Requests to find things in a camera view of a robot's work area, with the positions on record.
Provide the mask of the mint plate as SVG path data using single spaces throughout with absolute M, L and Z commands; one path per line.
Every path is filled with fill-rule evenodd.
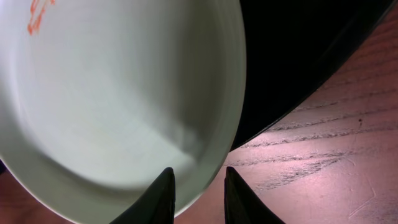
M 239 1 L 1 2 L 1 160 L 71 222 L 113 221 L 168 167 L 183 213 L 231 149 L 245 86 Z

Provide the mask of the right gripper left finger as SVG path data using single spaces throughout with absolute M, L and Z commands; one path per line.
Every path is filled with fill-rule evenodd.
M 147 190 L 111 224 L 173 224 L 175 216 L 175 176 L 165 168 Z

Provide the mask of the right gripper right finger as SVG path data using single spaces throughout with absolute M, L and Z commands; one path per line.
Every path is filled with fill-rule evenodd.
M 285 224 L 233 167 L 226 168 L 224 179 L 224 218 L 226 224 Z

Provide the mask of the round black tray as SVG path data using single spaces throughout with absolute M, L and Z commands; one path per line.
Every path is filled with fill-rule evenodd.
M 247 75 L 233 148 L 308 98 L 394 4 L 395 0 L 242 0 Z

